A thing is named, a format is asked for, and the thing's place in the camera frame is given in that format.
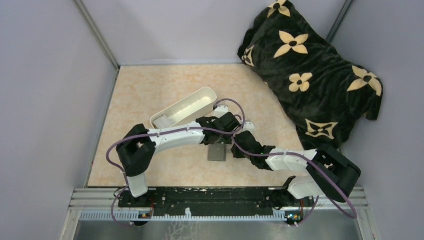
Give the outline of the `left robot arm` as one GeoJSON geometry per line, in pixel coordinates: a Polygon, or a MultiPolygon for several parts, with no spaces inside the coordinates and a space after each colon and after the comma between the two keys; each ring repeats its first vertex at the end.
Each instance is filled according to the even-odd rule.
{"type": "Polygon", "coordinates": [[[155,154],[188,145],[229,144],[242,123],[231,112],[221,117],[200,117],[188,124],[165,129],[134,126],[116,145],[130,191],[130,200],[138,207],[149,203],[146,171],[155,154]]]}

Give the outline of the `white plastic tray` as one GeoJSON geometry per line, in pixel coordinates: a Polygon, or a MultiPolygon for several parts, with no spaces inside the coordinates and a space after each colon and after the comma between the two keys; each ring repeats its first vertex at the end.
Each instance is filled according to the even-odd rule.
{"type": "Polygon", "coordinates": [[[203,87],[177,103],[154,114],[150,118],[150,124],[154,129],[158,129],[153,126],[153,120],[162,115],[166,115],[174,121],[172,127],[188,124],[212,112],[217,99],[217,94],[211,88],[203,87]]]}

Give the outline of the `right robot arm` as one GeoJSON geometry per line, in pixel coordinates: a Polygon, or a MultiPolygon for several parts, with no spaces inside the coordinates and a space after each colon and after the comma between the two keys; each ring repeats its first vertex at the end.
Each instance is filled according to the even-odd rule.
{"type": "Polygon", "coordinates": [[[251,132],[244,131],[233,138],[231,151],[234,158],[246,158],[260,170],[302,173],[285,184],[281,199],[287,206],[311,196],[346,203],[362,174],[357,165],[328,144],[292,151],[262,145],[251,132]]]}

